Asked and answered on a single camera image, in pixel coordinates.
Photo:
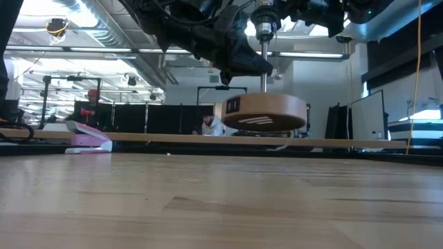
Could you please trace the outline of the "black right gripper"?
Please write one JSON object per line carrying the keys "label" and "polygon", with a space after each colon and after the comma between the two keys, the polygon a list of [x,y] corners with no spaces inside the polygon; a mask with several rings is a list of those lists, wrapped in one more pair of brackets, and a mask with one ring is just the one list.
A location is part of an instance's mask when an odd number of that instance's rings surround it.
{"label": "black right gripper", "polygon": [[307,26],[325,27],[329,37],[344,29],[345,11],[340,0],[291,0],[287,10],[291,18],[303,20]]}

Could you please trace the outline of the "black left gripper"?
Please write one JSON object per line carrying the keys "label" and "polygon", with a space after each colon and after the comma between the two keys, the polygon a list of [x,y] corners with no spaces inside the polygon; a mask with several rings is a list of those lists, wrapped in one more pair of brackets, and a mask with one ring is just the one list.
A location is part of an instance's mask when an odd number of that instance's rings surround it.
{"label": "black left gripper", "polygon": [[167,19],[166,43],[213,62],[221,70],[220,80],[225,86],[230,84],[231,75],[270,75],[273,66],[250,47],[243,32],[234,29],[238,14],[238,6],[228,6],[209,24],[194,26]]}

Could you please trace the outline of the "lamp with round wooden base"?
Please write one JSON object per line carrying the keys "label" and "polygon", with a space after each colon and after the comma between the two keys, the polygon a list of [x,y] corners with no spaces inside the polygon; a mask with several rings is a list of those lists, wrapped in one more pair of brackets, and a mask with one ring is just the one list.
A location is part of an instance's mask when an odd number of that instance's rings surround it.
{"label": "lamp with round wooden base", "polygon": [[[268,59],[270,41],[277,32],[274,0],[257,0],[251,15],[260,56]],[[307,124],[307,105],[293,95],[268,93],[267,74],[260,76],[260,92],[236,95],[224,101],[221,121],[230,128],[247,131],[287,131]]]}

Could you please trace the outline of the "person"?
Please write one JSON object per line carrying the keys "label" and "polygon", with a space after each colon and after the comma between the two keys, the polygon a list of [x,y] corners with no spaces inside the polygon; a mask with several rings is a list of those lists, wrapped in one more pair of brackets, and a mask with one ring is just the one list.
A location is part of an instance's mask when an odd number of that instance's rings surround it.
{"label": "person", "polygon": [[97,89],[90,89],[87,93],[88,102],[80,106],[74,111],[73,120],[95,129],[103,130],[104,128],[104,111],[98,106],[100,94]]}
{"label": "person", "polygon": [[220,118],[214,114],[204,115],[201,134],[204,136],[224,136],[224,125]]}

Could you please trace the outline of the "black room divider panels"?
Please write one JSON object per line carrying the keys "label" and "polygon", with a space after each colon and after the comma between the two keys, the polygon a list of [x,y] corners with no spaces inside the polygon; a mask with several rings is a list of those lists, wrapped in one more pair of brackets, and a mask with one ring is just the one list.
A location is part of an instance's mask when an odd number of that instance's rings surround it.
{"label": "black room divider panels", "polygon": [[[87,102],[76,102],[74,111]],[[203,115],[214,112],[213,105],[153,105],[153,104],[105,104],[104,128],[101,131],[116,133],[159,133],[191,135],[199,133]],[[74,112],[67,120],[73,120]]]}

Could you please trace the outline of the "tan wooden desk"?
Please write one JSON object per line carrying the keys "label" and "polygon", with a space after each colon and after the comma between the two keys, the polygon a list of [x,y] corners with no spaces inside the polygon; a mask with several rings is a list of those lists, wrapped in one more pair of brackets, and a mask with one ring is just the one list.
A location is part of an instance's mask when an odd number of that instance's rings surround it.
{"label": "tan wooden desk", "polygon": [[[314,139],[314,138],[268,138],[246,136],[194,136],[170,135],[151,133],[105,133],[111,141],[123,142],[164,142],[164,143],[196,143],[214,145],[269,145],[313,148],[359,148],[359,149],[405,149],[404,141],[389,140],[341,140],[341,139]],[[35,140],[70,140],[69,131],[42,131],[34,132]]]}

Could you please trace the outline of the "black folded panels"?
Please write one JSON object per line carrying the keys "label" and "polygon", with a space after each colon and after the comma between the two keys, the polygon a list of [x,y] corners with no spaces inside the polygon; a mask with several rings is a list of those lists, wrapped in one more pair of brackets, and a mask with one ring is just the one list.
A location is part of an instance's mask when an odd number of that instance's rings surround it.
{"label": "black folded panels", "polygon": [[352,110],[338,103],[328,110],[326,139],[352,139]]}

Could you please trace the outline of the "long ceiling light strip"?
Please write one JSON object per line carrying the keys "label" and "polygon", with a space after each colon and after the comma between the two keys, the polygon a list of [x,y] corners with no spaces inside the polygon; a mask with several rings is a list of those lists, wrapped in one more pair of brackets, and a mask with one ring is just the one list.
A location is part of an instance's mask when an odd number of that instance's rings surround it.
{"label": "long ceiling light strip", "polygon": [[[159,48],[98,48],[98,47],[70,47],[70,46],[21,46],[7,45],[7,51],[32,52],[67,52],[67,53],[114,53],[114,54],[161,54]],[[320,52],[267,52],[268,57],[292,57],[309,59],[348,59],[349,54],[320,53]]]}

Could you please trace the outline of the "pink and white stapler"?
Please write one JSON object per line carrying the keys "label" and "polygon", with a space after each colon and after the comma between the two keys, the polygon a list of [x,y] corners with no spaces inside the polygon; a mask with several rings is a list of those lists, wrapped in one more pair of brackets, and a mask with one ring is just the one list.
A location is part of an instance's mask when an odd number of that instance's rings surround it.
{"label": "pink and white stapler", "polygon": [[103,132],[75,121],[66,122],[72,133],[71,147],[65,154],[105,154],[111,153],[113,143]]}

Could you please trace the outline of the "black ceiling-mounted device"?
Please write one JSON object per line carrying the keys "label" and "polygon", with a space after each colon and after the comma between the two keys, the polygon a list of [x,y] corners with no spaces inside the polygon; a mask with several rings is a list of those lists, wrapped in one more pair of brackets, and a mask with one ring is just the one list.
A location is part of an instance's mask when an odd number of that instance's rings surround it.
{"label": "black ceiling-mounted device", "polygon": [[45,25],[46,32],[56,38],[62,38],[65,35],[68,27],[69,21],[61,18],[52,18]]}

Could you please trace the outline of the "white board with black frame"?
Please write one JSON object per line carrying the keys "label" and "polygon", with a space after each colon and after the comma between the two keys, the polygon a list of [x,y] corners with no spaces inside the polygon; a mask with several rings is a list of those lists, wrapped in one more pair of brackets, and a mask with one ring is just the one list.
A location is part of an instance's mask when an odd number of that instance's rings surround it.
{"label": "white board with black frame", "polygon": [[385,140],[388,135],[383,91],[351,103],[352,134],[355,140]]}

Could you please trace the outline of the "silver ceiling duct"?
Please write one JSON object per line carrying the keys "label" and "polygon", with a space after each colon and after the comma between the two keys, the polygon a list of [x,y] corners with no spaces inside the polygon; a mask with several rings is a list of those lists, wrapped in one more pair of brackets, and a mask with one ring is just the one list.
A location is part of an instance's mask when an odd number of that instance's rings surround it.
{"label": "silver ceiling duct", "polygon": [[[156,40],[146,35],[123,8],[118,0],[53,0],[69,10],[69,14],[77,15],[81,21],[88,17],[96,21],[94,31],[90,35],[106,48],[140,48],[150,46]],[[126,62],[152,86],[164,88],[168,84],[179,82],[170,70],[162,65],[164,55],[137,54],[134,59]]]}

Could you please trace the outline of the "black metal table frame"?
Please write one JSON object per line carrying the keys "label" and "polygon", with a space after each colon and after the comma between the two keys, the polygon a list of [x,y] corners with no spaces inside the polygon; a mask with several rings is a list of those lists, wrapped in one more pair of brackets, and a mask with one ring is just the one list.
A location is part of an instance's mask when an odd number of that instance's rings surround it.
{"label": "black metal table frame", "polygon": [[[34,156],[63,154],[69,147],[67,145],[0,145],[0,156]],[[443,156],[434,155],[402,155],[385,153],[358,153],[358,152],[312,152],[299,149],[283,149],[281,151],[270,151],[267,149],[209,149],[202,146],[197,147],[165,147],[160,145],[148,145],[141,147],[121,147],[113,150],[114,153],[127,154],[172,154],[193,156],[252,156],[252,157],[274,157],[274,158],[322,158],[322,159],[358,159],[376,160],[390,163],[405,163],[411,165],[426,165],[443,168]]]}

